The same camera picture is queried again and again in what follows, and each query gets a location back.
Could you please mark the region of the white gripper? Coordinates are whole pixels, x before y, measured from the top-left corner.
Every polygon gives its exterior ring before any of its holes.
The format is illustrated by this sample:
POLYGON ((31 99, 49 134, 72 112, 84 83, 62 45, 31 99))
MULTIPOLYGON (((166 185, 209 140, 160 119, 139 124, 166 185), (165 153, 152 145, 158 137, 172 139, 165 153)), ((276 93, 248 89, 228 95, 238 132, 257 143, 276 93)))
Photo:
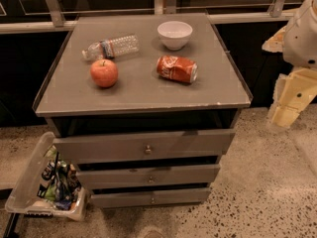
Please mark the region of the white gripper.
MULTIPOLYGON (((282 27, 263 43, 262 49, 269 53, 282 53, 284 34, 285 27, 282 27)), ((289 128, 316 96, 316 69, 296 66, 289 75, 281 74, 275 84, 268 122, 289 128)))

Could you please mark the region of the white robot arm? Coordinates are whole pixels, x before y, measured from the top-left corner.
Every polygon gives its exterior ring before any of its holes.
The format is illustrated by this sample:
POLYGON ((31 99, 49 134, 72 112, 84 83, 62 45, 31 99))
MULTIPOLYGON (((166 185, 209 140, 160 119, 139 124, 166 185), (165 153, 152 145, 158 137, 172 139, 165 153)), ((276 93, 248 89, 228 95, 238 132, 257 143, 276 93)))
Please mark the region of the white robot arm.
POLYGON ((317 0, 305 0, 262 49, 292 65, 289 75, 278 76, 267 115, 271 125, 289 128, 317 96, 317 0))

